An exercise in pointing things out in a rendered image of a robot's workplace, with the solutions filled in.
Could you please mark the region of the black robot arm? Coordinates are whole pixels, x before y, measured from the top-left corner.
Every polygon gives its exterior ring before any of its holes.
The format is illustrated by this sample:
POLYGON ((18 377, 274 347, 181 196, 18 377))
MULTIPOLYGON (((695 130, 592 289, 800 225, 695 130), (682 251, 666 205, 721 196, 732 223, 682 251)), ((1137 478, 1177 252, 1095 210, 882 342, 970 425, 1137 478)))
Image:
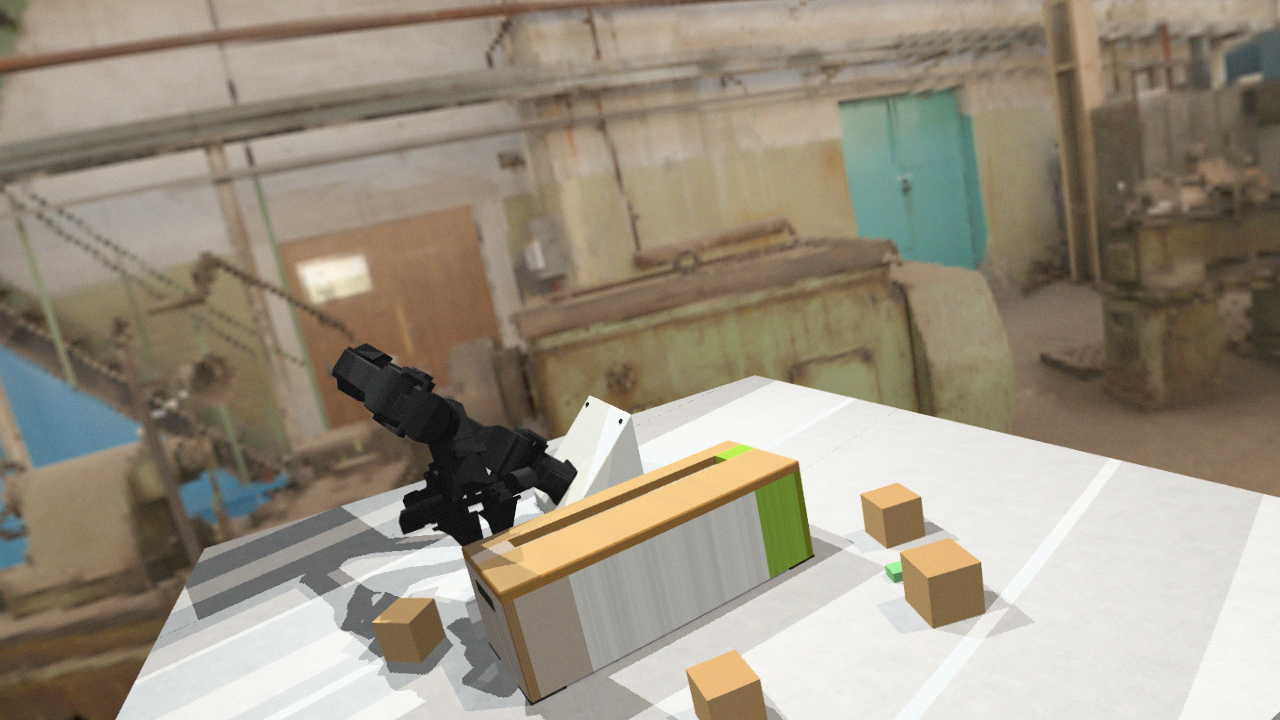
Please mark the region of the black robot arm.
MULTIPOLYGON (((340 355, 332 377, 337 378, 338 389, 362 401, 372 413, 372 420, 385 427, 396 436, 428 445, 430 454, 445 445, 475 437, 485 445, 481 452, 485 468, 497 478, 522 468, 531 468, 538 474, 539 486, 557 505, 577 475, 577 470, 564 460, 544 454, 547 439, 532 430, 511 430, 507 427, 484 427, 466 416, 462 404, 449 396, 431 393, 435 384, 433 377, 415 366, 397 366, 393 357, 372 347, 349 346, 340 355), (534 442, 536 442, 534 445, 534 442), (532 446, 534 445, 534 446, 532 446)), ((433 471, 424 473, 428 486, 404 495, 404 509, 424 498, 444 493, 442 480, 433 471), (426 477, 428 475, 428 477, 426 477)))

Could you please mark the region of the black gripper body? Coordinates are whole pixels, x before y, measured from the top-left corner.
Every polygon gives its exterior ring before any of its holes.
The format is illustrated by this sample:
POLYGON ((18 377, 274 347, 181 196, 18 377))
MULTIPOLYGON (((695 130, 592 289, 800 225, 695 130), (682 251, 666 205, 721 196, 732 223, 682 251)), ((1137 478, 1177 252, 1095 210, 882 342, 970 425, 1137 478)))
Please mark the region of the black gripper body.
POLYGON ((483 503, 483 509, 488 509, 540 484, 531 468, 509 471, 499 478, 495 473, 488 475, 481 456, 485 450, 484 442, 477 443, 475 437, 470 437, 433 451, 429 468, 438 473, 444 493, 401 510, 398 523, 403 536, 422 529, 428 523, 436 521, 439 527, 460 518, 475 503, 483 503))

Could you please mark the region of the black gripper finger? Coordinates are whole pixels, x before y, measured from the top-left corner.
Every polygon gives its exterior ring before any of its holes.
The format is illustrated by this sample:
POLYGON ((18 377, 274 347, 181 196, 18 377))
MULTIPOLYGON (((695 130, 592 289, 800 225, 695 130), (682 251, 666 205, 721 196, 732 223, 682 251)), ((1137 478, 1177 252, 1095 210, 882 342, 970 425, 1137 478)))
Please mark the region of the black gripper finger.
POLYGON ((495 503, 492 507, 477 511, 477 514, 480 514, 489 523, 493 536, 499 533, 500 530, 506 530, 509 527, 513 527, 515 512, 518 498, 521 498, 521 495, 517 495, 512 498, 507 498, 500 503, 495 503))
POLYGON ((477 510, 466 512, 460 518, 454 518, 451 521, 445 521, 444 524, 433 527, 431 529, 445 532, 458 541, 462 547, 484 539, 477 510))

